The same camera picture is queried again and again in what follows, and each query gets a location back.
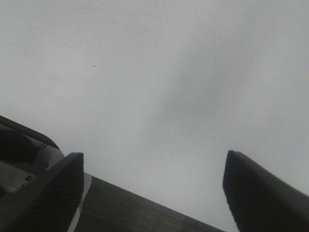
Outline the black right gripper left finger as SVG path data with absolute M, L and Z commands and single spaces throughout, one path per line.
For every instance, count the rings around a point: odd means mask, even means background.
M 0 201 L 2 232 L 66 232 L 82 199 L 84 155 L 71 153 Z

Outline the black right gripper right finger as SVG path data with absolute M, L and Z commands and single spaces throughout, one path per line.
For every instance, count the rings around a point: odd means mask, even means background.
M 227 153 L 223 189 L 241 232 L 307 232 L 309 197 L 241 152 Z

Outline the dark robot base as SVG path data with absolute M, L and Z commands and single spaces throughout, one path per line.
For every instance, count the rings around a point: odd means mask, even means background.
M 84 171 L 47 136 L 0 119 L 3 232 L 213 232 L 215 228 Z

